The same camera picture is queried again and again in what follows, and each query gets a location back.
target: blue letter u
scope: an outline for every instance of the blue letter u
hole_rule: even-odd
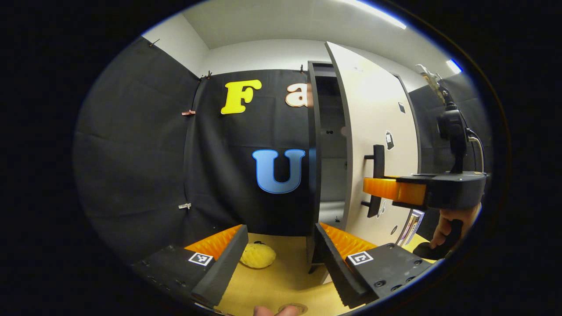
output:
[[[256,160],[257,185],[269,193],[289,193],[301,184],[301,160],[305,151],[300,149],[289,149],[285,157],[289,158],[289,179],[286,182],[275,181],[273,174],[273,161],[279,154],[270,149],[256,150],[252,157]]]

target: letter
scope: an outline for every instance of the letter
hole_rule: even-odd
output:
[[[261,89],[261,82],[259,80],[236,81],[227,83],[225,87],[228,89],[226,93],[226,104],[220,109],[220,113],[242,113],[246,110],[246,107],[241,105],[240,101],[244,99],[244,102],[250,103],[253,98],[252,88],[256,90]]]
[[[299,106],[308,106],[307,99],[306,99],[306,83],[294,83],[287,87],[287,91],[289,93],[286,98],[285,102],[294,107]]]
[[[277,182],[274,178],[273,161],[279,156],[274,150],[257,150],[252,157],[256,160],[256,178],[260,188],[269,193],[289,193],[301,184],[301,160],[306,155],[304,150],[289,149],[285,156],[289,158],[289,179]]]

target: orange gripper pad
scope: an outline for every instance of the orange gripper pad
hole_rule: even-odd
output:
[[[334,243],[334,246],[338,250],[339,255],[342,257],[344,261],[346,260],[346,257],[349,255],[356,254],[358,252],[366,251],[369,249],[373,249],[376,247],[376,245],[368,241],[362,240],[358,237],[353,236],[350,233],[346,233],[335,227],[326,225],[324,223],[320,223],[320,225],[322,226],[322,228],[324,228],[326,234],[328,235],[328,237],[330,237],[330,239]]]
[[[363,192],[414,205],[423,205],[425,189],[425,184],[396,182],[395,179],[363,179]]]
[[[215,258],[215,261],[219,259],[220,255],[226,249],[232,237],[238,232],[242,225],[234,226],[226,229],[222,232],[211,235],[205,239],[201,239],[198,242],[192,243],[191,245],[185,247],[184,249],[199,252],[200,254],[209,255]]]

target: ceiling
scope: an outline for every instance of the ceiling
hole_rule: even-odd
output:
[[[262,39],[330,41],[452,75],[445,64],[451,56],[407,21],[403,30],[342,0],[209,0],[183,15],[209,49]]]

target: human hand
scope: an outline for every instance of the human hand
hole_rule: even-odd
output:
[[[273,315],[273,312],[266,307],[256,306],[253,309],[253,316],[297,316],[298,308],[288,305],[281,312]]]
[[[437,227],[435,228],[433,239],[429,243],[429,247],[434,249],[437,246],[443,245],[447,236],[451,233],[450,220],[460,219],[463,222],[460,238],[464,238],[466,232],[476,220],[481,208],[482,203],[466,210],[439,210],[439,224],[437,224]]]

